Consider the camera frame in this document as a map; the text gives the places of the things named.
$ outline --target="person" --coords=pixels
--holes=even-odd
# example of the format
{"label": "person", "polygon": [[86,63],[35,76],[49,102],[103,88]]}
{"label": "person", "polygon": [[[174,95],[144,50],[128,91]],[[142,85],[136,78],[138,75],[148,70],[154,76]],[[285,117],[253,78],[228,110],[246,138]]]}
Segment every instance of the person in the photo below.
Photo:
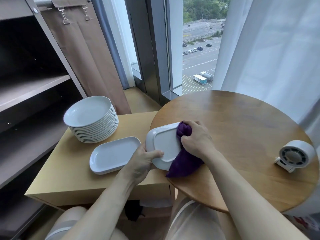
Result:
{"label": "person", "polygon": [[[243,240],[307,239],[232,167],[214,147],[207,128],[201,122],[184,123],[191,126],[192,134],[181,138],[182,145],[208,166]],[[120,213],[134,186],[146,178],[151,160],[163,154],[158,150],[146,152],[144,144],[139,146],[110,187],[103,191],[90,209],[72,208],[69,211],[74,211],[73,214],[68,214],[71,217],[66,216],[66,211],[46,239],[126,240],[126,236],[115,228]],[[216,211],[178,194],[165,239],[226,238]]]}

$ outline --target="tabletop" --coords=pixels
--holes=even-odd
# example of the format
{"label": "tabletop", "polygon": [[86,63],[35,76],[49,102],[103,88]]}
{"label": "tabletop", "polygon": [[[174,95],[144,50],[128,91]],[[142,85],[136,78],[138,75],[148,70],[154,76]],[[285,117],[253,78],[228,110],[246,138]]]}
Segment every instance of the tabletop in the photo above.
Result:
{"label": "tabletop", "polygon": [[[156,115],[155,112],[119,115],[119,125],[104,141],[86,144],[67,129],[48,160],[32,182],[26,195],[52,206],[92,204],[109,187],[118,171],[94,174],[89,167],[92,151],[100,144],[135,136],[141,142]],[[134,188],[130,199],[170,197],[165,172],[152,169],[146,179]]]}
{"label": "tabletop", "polygon": [[[293,173],[274,164],[279,150],[289,141],[312,142],[291,118],[263,101],[227,91],[194,92],[163,106],[150,129],[183,120],[202,121],[218,151],[280,212],[301,204],[318,183],[317,158]],[[228,211],[205,165],[188,177],[169,181],[195,201]]]}

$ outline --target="person's right hand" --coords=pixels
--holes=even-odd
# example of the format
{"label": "person's right hand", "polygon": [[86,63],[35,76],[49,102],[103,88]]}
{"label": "person's right hand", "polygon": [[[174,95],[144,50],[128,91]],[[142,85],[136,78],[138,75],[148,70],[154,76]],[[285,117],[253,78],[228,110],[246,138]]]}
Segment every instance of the person's right hand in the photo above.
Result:
{"label": "person's right hand", "polygon": [[181,137],[183,147],[188,153],[205,160],[216,150],[208,129],[200,121],[185,120],[183,122],[192,129],[191,136]]}

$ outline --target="metal hook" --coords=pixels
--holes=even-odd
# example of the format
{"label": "metal hook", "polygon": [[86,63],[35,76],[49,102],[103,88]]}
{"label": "metal hook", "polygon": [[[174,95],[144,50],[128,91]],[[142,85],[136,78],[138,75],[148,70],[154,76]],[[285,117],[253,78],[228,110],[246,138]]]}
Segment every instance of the metal hook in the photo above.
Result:
{"label": "metal hook", "polygon": [[70,20],[66,18],[66,15],[64,15],[64,7],[58,7],[58,11],[60,11],[62,13],[62,17],[63,17],[63,24],[70,24]]}
{"label": "metal hook", "polygon": [[87,8],[88,8],[87,5],[82,5],[82,9],[83,9],[84,12],[85,12],[85,19],[86,19],[86,21],[90,20],[90,17],[89,17],[89,15],[87,14],[87,10],[86,10]]}

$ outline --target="brown curtain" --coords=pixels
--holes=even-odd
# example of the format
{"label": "brown curtain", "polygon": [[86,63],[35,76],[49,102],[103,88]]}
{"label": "brown curtain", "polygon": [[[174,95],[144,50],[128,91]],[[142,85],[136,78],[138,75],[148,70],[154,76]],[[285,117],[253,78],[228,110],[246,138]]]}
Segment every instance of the brown curtain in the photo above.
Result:
{"label": "brown curtain", "polygon": [[[41,12],[63,54],[88,96],[108,97],[117,114],[130,114],[117,70],[92,3],[86,0],[51,0],[56,8]],[[81,5],[87,5],[87,17]],[[69,24],[63,24],[64,7]]]}

